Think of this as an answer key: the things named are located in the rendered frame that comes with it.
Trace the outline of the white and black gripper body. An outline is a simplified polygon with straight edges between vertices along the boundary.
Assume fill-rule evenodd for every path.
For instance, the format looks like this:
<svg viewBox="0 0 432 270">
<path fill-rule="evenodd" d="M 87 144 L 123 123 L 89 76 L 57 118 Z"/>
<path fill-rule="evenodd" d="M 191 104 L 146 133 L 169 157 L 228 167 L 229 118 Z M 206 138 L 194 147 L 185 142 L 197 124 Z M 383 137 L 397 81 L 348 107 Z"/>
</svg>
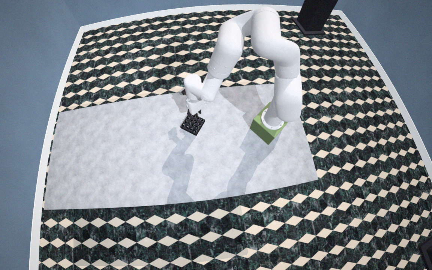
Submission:
<svg viewBox="0 0 432 270">
<path fill-rule="evenodd" d="M 197 103 L 191 103 L 191 102 L 187 102 L 186 103 L 186 109 L 190 110 L 190 114 L 194 115 L 197 114 L 197 112 L 199 112 L 199 110 L 201 110 L 204 106 L 206 105 L 206 102 L 203 100 L 200 100 Z"/>
</svg>

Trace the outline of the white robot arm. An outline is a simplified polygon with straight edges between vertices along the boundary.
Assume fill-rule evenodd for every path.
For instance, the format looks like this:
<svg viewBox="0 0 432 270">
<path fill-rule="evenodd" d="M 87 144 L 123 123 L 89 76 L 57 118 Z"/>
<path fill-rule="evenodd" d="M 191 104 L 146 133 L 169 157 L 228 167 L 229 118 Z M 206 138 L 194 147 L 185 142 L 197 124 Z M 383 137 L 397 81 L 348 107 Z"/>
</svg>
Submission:
<svg viewBox="0 0 432 270">
<path fill-rule="evenodd" d="M 293 122 L 300 117 L 302 80 L 300 49 L 296 43 L 281 36 L 280 17 L 271 7 L 259 7 L 224 22 L 203 83 L 199 75 L 189 74 L 178 92 L 186 95 L 186 102 L 213 102 L 223 80 L 230 75 L 242 55 L 245 36 L 250 35 L 254 52 L 274 61 L 274 97 L 261 119 L 266 128 L 277 130 L 284 122 Z"/>
</svg>

